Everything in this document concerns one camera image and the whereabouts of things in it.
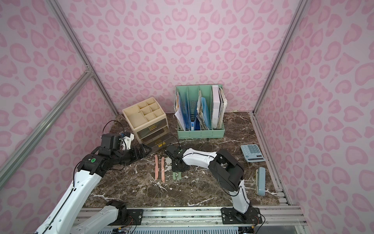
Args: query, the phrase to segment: organizer drawer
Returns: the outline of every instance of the organizer drawer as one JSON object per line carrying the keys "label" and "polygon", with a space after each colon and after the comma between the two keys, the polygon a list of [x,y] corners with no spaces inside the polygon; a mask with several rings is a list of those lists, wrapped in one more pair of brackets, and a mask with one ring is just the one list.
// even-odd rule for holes
{"label": "organizer drawer", "polygon": [[162,119],[160,120],[159,122],[155,123],[155,124],[152,124],[151,126],[145,128],[145,129],[142,129],[140,130],[139,132],[137,132],[138,136],[140,139],[143,139],[149,135],[151,135],[152,133],[155,133],[157,132],[159,129],[167,126],[167,121],[166,119]]}

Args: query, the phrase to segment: organizer compartment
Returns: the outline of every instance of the organizer compartment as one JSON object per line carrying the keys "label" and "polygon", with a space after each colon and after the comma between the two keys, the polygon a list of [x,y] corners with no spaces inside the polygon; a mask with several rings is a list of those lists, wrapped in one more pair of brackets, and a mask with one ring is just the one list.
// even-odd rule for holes
{"label": "organizer compartment", "polygon": [[151,108],[149,106],[141,108],[140,110],[143,112],[144,116],[146,116],[147,114],[149,114],[149,113],[152,112],[152,110],[151,110]]}
{"label": "organizer compartment", "polygon": [[[175,87],[175,93],[179,92],[181,98],[187,94],[188,104],[191,115],[196,111],[197,100],[199,97],[199,90],[202,96],[206,99],[209,113],[212,111],[212,85],[180,85]],[[178,138],[179,139],[199,139],[199,138],[223,138],[225,134],[225,127],[219,130],[194,130],[183,131],[178,124]]]}
{"label": "organizer compartment", "polygon": [[156,117],[163,115],[163,111],[161,109],[155,110],[153,113]]}

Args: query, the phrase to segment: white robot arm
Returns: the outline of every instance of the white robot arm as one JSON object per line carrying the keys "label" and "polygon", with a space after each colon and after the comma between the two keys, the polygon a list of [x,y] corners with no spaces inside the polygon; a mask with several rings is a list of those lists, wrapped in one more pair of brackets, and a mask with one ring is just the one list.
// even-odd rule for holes
{"label": "white robot arm", "polygon": [[[183,153],[182,160],[186,165],[194,165],[209,169],[210,162],[214,161],[216,156],[217,152],[204,152],[189,148]],[[247,193],[245,192],[244,181],[240,180],[237,191],[229,191],[229,193],[233,200],[234,209],[244,214],[248,210],[250,204]]]}
{"label": "white robot arm", "polygon": [[[78,171],[74,174],[69,188],[35,233],[95,234],[112,223],[116,225],[129,224],[133,218],[129,220],[130,216],[126,205],[120,201],[110,201],[99,213],[73,227],[74,220],[86,199],[107,170],[110,170],[116,164],[129,165],[149,153],[146,152],[145,146],[140,149],[129,150],[130,144],[123,145],[127,150],[121,151],[123,138],[125,137],[119,134],[104,134],[102,136],[101,146],[85,156],[77,165]],[[131,142],[131,135],[128,136],[128,139],[127,142]],[[189,170],[190,165],[210,169],[219,185],[229,191],[229,195],[233,199],[233,208],[222,208],[224,224],[253,223],[250,216],[259,214],[259,210],[253,208],[247,198],[243,181],[243,166],[227,150],[204,152],[192,148],[180,149],[169,146],[165,152],[172,159],[173,171]],[[140,214],[136,217],[142,217],[142,210],[136,211]],[[136,223],[140,225],[141,219],[137,220]]]}

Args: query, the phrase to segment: drawer handle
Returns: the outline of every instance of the drawer handle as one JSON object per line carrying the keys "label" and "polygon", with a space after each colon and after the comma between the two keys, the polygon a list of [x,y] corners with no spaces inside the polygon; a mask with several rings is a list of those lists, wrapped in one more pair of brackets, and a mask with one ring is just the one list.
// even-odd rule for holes
{"label": "drawer handle", "polygon": [[153,125],[153,126],[150,126],[150,127],[148,127],[148,128],[149,128],[150,131],[152,131],[153,129],[157,128],[157,126],[156,126],[156,125]]}

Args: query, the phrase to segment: wire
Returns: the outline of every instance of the wire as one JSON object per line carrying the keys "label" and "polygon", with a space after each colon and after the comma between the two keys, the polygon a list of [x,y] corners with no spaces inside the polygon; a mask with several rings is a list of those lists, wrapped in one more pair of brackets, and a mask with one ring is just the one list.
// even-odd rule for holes
{"label": "wire", "polygon": [[192,153],[189,153],[189,154],[183,155],[182,158],[184,158],[184,157],[186,157],[187,155],[190,155],[190,154],[200,154],[200,155],[203,155],[203,156],[207,156],[207,157],[214,158],[213,156],[206,155],[206,154],[201,154],[201,153],[197,153],[197,152],[192,152]]}
{"label": "wire", "polygon": [[250,206],[250,207],[252,207],[252,209],[254,210],[254,211],[256,211],[256,213],[258,214],[258,215],[261,215],[262,217],[264,217],[264,220],[263,220],[263,222],[261,223],[261,225],[260,225],[260,227],[257,229],[257,231],[255,232],[255,233],[258,233],[258,231],[260,230],[260,228],[262,227],[262,225],[264,225],[264,222],[266,221],[266,218],[265,218],[265,216],[263,216],[263,214],[261,214],[261,213],[259,213],[259,212],[257,212],[257,210],[251,205],[251,204],[249,204],[248,202],[247,202],[247,199],[245,199],[245,195],[244,195],[244,190],[243,190],[243,188],[242,188],[242,192],[243,192],[243,196],[244,196],[244,200],[245,200],[245,202]]}
{"label": "wire", "polygon": [[126,166],[126,164],[123,165],[123,167],[122,167],[121,169],[114,169],[114,168],[111,168],[111,169],[109,169],[109,171],[119,171],[119,172],[123,173],[122,170],[125,168],[125,166]]}
{"label": "wire", "polygon": [[[258,223],[260,222],[259,219],[258,219],[257,216],[255,216],[255,215],[251,215],[251,216],[253,216],[253,217],[255,217],[255,218],[257,219],[257,224],[256,224],[256,226],[257,226]],[[255,234],[255,232],[256,232],[256,229],[255,229],[255,223],[252,221],[252,224],[253,224],[253,234]]]}
{"label": "wire", "polygon": [[138,224],[137,224],[137,221],[136,221],[135,219],[133,219],[132,217],[131,217],[131,219],[132,219],[133,221],[135,221],[135,228],[134,228],[134,230],[132,230],[132,232],[130,233],[130,234],[133,234],[134,231],[135,231],[135,229],[137,228]]}
{"label": "wire", "polygon": [[218,184],[220,185],[221,189],[223,190],[223,192],[224,192],[225,194],[227,194],[227,195],[229,195],[229,196],[231,196],[231,197],[236,197],[236,196],[238,196],[238,194],[239,194],[239,192],[240,192],[240,188],[241,188],[241,186],[239,187],[239,189],[238,189],[238,191],[237,191],[237,194],[235,194],[235,195],[231,195],[230,193],[226,192],[226,191],[222,188],[221,183],[220,183],[220,177],[219,177],[219,176],[217,176],[217,180],[218,180]]}
{"label": "wire", "polygon": [[69,193],[68,197],[65,199],[64,203],[61,205],[60,209],[58,209],[56,215],[53,217],[53,219],[52,219],[51,222],[48,224],[48,226],[46,227],[46,229],[44,230],[44,232],[43,232],[42,234],[44,234],[44,233],[48,230],[48,228],[50,228],[50,225],[53,223],[53,221],[55,220],[55,218],[57,217],[58,213],[60,212],[60,210],[62,209],[62,207],[65,205],[66,201],[69,199],[69,197],[70,197],[70,195],[71,195],[71,193],[72,193],[73,191],[74,191],[73,189],[70,190],[70,193]]}
{"label": "wire", "polygon": [[181,147],[181,144],[180,144],[180,142],[179,142],[179,140],[178,140],[178,138],[176,137],[176,136],[174,136],[173,134],[168,134],[167,136],[173,136],[177,141],[178,141],[178,144],[179,144],[179,149],[181,149],[182,147]]}
{"label": "wire", "polygon": [[75,166],[74,170],[73,170],[73,187],[75,187],[75,170],[77,169],[77,166],[81,163],[82,161],[80,161],[79,163],[77,163],[77,165]]}
{"label": "wire", "polygon": [[114,119],[113,119],[113,120],[107,122],[107,124],[104,126],[104,128],[102,128],[102,135],[104,134],[104,129],[105,129],[105,127],[106,127],[110,122],[117,122],[117,123],[119,123],[119,124],[121,125],[121,127],[122,127],[123,133],[125,133],[125,128],[123,127],[123,125],[122,125],[120,122],[118,122],[117,120],[114,120]]}

